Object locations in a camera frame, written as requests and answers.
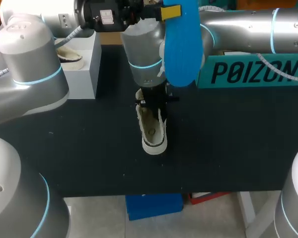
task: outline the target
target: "red object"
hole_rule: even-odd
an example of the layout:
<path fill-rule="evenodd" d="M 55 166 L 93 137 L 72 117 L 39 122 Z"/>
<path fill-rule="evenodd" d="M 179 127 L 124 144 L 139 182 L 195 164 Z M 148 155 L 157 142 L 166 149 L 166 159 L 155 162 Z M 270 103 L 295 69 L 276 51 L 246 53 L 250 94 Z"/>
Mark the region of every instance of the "red object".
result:
<path fill-rule="evenodd" d="M 212 200 L 212 199 L 217 198 L 217 197 L 222 197 L 222 196 L 227 195 L 229 193 L 230 192 L 216 192 L 216 193 L 210 193 L 210 195 L 204 195 L 204 196 L 197 197 L 197 198 L 192 198 L 191 195 L 188 194 L 188 197 L 190 199 L 190 202 L 193 205 L 195 205 L 195 204 L 198 204 L 198 203 L 201 203 L 201 202 Z"/>

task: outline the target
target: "black work surface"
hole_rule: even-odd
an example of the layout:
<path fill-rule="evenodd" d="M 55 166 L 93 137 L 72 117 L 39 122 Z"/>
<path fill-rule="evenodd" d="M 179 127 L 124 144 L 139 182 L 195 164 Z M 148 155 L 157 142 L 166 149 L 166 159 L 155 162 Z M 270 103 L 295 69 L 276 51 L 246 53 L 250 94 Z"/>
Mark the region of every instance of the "black work surface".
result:
<path fill-rule="evenodd" d="M 124 50 L 102 49 L 96 100 L 0 125 L 0 137 L 60 195 L 282 189 L 298 151 L 298 86 L 175 88 L 168 149 L 150 156 Z"/>

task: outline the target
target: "shoe insole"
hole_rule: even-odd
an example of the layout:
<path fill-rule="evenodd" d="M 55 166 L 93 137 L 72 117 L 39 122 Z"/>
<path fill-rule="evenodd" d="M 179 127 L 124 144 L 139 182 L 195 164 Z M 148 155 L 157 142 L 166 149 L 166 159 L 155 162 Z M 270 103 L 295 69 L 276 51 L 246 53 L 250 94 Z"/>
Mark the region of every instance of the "shoe insole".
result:
<path fill-rule="evenodd" d="M 157 145 L 163 140 L 163 133 L 158 120 L 153 117 L 150 109 L 143 109 L 143 125 L 148 142 Z"/>
<path fill-rule="evenodd" d="M 163 4 L 181 5 L 181 17 L 165 21 L 165 75 L 173 86 L 187 86 L 198 77 L 203 56 L 198 1 L 164 0 Z"/>

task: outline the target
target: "shoe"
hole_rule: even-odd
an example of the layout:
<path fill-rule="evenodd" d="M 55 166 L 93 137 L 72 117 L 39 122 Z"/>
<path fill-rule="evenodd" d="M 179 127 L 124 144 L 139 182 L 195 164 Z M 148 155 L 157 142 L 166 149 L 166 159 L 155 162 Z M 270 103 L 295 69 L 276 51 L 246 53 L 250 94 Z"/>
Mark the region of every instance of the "shoe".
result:
<path fill-rule="evenodd" d="M 62 39 L 57 39 L 55 44 L 62 41 Z M 80 70 L 84 66 L 83 56 L 81 56 L 76 51 L 69 47 L 61 46 L 56 52 L 60 59 L 63 70 Z"/>
<path fill-rule="evenodd" d="M 143 100 L 144 96 L 139 89 L 136 93 L 137 100 Z M 163 153 L 168 145 L 166 135 L 166 120 L 162 121 L 161 111 L 158 109 L 158 120 L 153 117 L 152 110 L 136 105 L 139 126 L 142 133 L 143 149 L 150 155 Z"/>

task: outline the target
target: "white box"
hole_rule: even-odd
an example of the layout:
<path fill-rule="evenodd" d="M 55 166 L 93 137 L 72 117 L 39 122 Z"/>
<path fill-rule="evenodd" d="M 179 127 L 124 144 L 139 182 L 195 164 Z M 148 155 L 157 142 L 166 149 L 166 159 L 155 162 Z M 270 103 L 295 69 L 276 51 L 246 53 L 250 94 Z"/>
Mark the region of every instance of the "white box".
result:
<path fill-rule="evenodd" d="M 101 58 L 99 34 L 89 38 L 74 38 L 67 47 L 83 56 L 84 67 L 80 70 L 64 70 L 70 88 L 69 99 L 95 99 Z M 0 53 L 0 71 L 7 68 Z"/>

